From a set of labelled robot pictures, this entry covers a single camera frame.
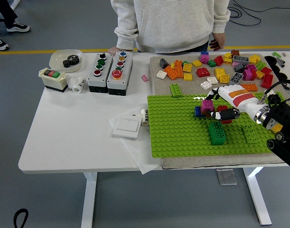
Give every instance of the gray floor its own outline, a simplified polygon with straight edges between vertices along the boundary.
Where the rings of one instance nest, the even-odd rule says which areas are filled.
[[[290,0],[244,4],[261,10],[290,7]],[[15,12],[32,31],[7,34],[0,23],[11,51],[116,44],[116,14],[109,1],[22,0]],[[290,45],[290,9],[253,15],[262,19],[256,27],[228,23],[227,46]],[[253,20],[244,15],[239,22]],[[0,55],[0,228],[13,227],[20,208],[29,210],[26,228],[80,227],[83,174],[26,175],[18,168],[43,90],[38,71],[48,66],[50,55]],[[244,174],[241,169],[235,173],[238,185],[227,187],[219,185],[215,170],[100,173],[93,227],[260,227]],[[264,168],[257,179],[272,227],[290,228],[290,168]]]

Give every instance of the yellow floor line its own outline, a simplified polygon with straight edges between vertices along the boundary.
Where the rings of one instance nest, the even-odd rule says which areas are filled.
[[[290,49],[290,45],[278,46],[226,46],[224,50],[240,49]],[[21,54],[52,54],[58,50],[30,50],[30,51],[0,51],[0,55],[21,55]],[[107,52],[108,49],[80,49],[81,52]]]

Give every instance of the hoodie pocket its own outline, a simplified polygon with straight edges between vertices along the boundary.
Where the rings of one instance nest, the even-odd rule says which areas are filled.
[[[206,2],[211,1],[183,0],[144,9],[136,41],[153,48],[172,48],[207,37],[213,30],[213,18]]]

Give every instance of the green baseplate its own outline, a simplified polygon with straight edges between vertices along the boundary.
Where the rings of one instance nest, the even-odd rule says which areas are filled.
[[[263,93],[253,93],[260,99]],[[188,157],[208,155],[233,155],[249,153],[269,153],[268,139],[275,137],[272,131],[262,124],[256,124],[246,113],[230,124],[223,124],[226,140],[223,145],[213,146],[208,132],[212,118],[194,116],[195,106],[201,106],[207,95],[183,95],[174,98],[171,95],[148,96],[148,115],[152,156],[155,158]],[[232,106],[223,99],[213,100],[215,110],[219,105]],[[243,128],[252,129],[256,143],[248,143]]]

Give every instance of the white bowl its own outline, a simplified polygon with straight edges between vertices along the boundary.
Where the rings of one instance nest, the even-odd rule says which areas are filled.
[[[79,58],[79,63],[70,67],[64,67],[63,61],[66,60],[68,56],[70,55],[77,55]],[[54,52],[51,55],[49,66],[51,69],[57,70],[60,73],[74,72],[74,71],[77,71],[81,67],[82,59],[83,59],[83,53],[80,50],[76,50],[76,49],[59,50],[59,51]]]

